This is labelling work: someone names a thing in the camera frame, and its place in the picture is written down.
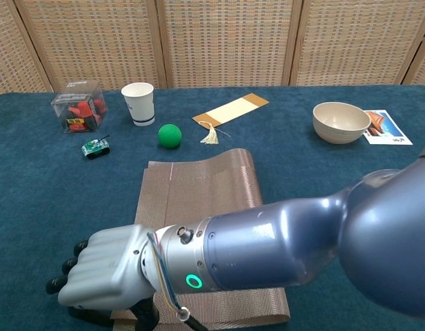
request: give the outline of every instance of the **clear plastic box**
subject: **clear plastic box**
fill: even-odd
[[[107,114],[98,81],[68,83],[52,101],[65,133],[97,131]]]

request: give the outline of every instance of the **green indicator light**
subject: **green indicator light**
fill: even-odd
[[[201,282],[201,279],[197,277],[195,274],[189,274],[186,276],[186,283],[191,286],[192,288],[201,288],[203,283]]]

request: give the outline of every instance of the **white tassel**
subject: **white tassel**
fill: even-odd
[[[210,126],[210,132],[208,133],[208,136],[206,136],[205,138],[203,138],[200,142],[201,143],[208,144],[208,145],[218,144],[219,143],[219,138],[217,137],[217,133],[215,132],[215,129],[214,129],[213,125],[210,122],[205,122],[205,121],[200,121],[199,124],[200,123],[209,124],[209,126]],[[221,131],[219,129],[217,129],[217,131],[220,131],[220,132],[226,134],[228,137],[231,137],[226,132],[223,132],[223,131]]]

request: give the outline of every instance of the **green ball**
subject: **green ball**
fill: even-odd
[[[159,143],[166,148],[174,148],[182,141],[182,132],[174,124],[165,124],[157,133]]]

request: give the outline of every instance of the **beige bowl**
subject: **beige bowl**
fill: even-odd
[[[342,102],[324,102],[313,110],[313,124],[320,138],[329,143],[351,143],[370,125],[362,109]]]

